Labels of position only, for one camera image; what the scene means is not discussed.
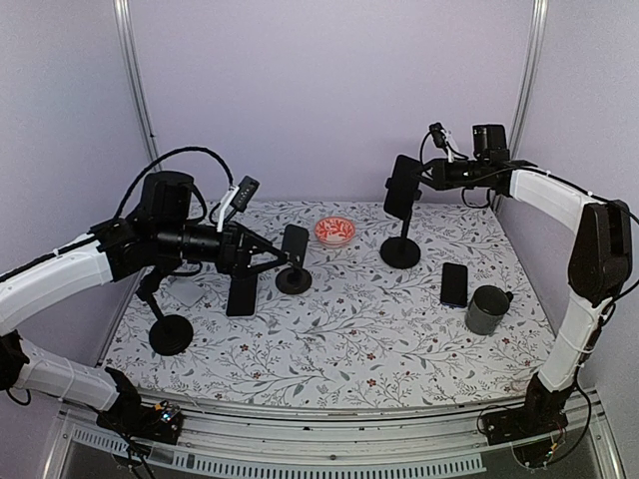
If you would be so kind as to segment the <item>tall black clamp phone stand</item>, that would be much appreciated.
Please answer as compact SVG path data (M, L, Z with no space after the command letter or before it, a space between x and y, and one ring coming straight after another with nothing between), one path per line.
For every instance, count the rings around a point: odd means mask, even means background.
M420 191L417 190L415 193L415 201L418 200L419 197ZM379 253L381 259L391 267L408 269L416 266L420 260L419 246L414 240L408 237L412 209L408 217L405 220L401 220L400 236L386 239L380 247Z

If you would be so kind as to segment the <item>black phone with white edge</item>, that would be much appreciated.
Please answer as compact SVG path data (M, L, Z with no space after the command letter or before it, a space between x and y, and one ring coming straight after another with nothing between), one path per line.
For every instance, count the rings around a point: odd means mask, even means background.
M233 278L226 308L227 317L250 317L256 312L258 278Z

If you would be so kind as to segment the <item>small round base phone stand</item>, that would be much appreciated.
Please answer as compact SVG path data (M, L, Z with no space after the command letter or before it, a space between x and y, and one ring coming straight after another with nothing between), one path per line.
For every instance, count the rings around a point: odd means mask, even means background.
M289 256L289 265L276 276L276 287L284 294L301 294L312 285L313 278L304 269L309 237L306 228L295 225L285 228L282 251Z

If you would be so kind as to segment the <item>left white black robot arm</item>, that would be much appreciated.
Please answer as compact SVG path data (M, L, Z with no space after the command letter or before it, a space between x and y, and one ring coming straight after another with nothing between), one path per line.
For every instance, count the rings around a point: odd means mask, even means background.
M99 426L126 438L175 444L183 415L162 401L145 406L126 374L113 367L89 367L46 351L24 339L18 326L47 307L76 293L117 282L141 270L147 274L137 294L156 317L149 337L161 355L184 351L193 338L191 324L177 314L164 315L153 297L160 282L183 263L211 263L232 280L231 298L245 281L290 262L288 253L233 221L245 210L258 182L244 178L223 196L219 218L206 226L190 215L191 198L200 192L192 176L158 172L144 179L141 197L126 216L116 216L50 253L1 276L1 388L38 391L96 411Z

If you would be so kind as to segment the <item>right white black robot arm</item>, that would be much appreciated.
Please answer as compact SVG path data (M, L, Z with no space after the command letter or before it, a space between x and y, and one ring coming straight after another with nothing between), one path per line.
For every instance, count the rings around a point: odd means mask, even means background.
M538 209L573 233L568 305L551 352L531 376L523 405L487 412L479 426L491 445L563 429L564 406L579 387L578 374L616 302L630 291L625 283L633 266L635 218L621 201L600 198L526 160L512 159L501 125L473 126L471 156L457 150L439 123L426 135L445 156L420 163L412 172L420 183L436 191L486 188Z

